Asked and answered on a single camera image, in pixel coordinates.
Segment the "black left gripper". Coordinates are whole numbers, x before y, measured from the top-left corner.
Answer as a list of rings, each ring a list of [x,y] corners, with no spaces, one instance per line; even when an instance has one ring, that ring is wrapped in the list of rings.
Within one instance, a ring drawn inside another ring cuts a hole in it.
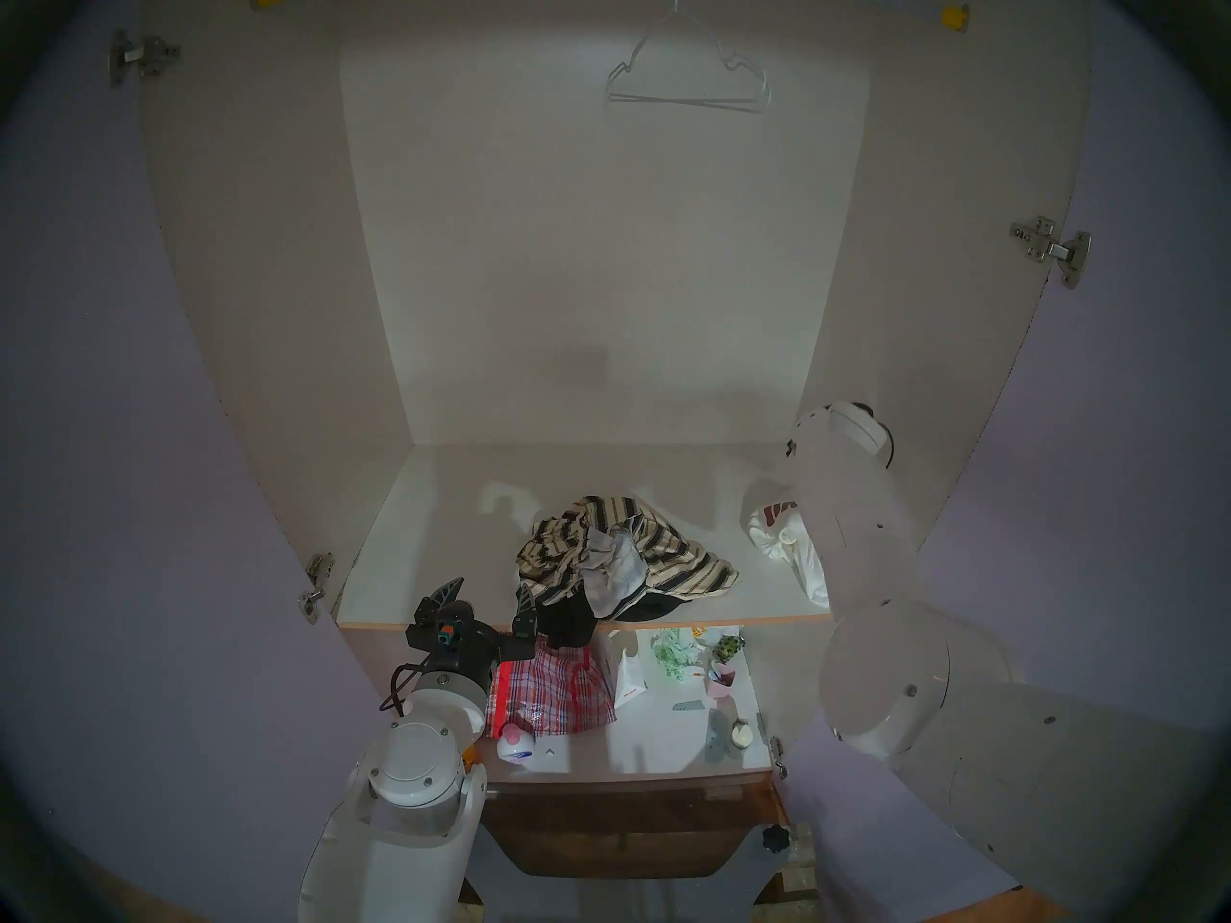
[[[535,656],[538,613],[533,591],[519,585],[510,631],[476,619],[467,601],[457,601],[464,577],[453,578],[425,596],[405,630],[410,649],[422,651],[422,674],[457,674],[476,685],[491,685],[499,665]]]

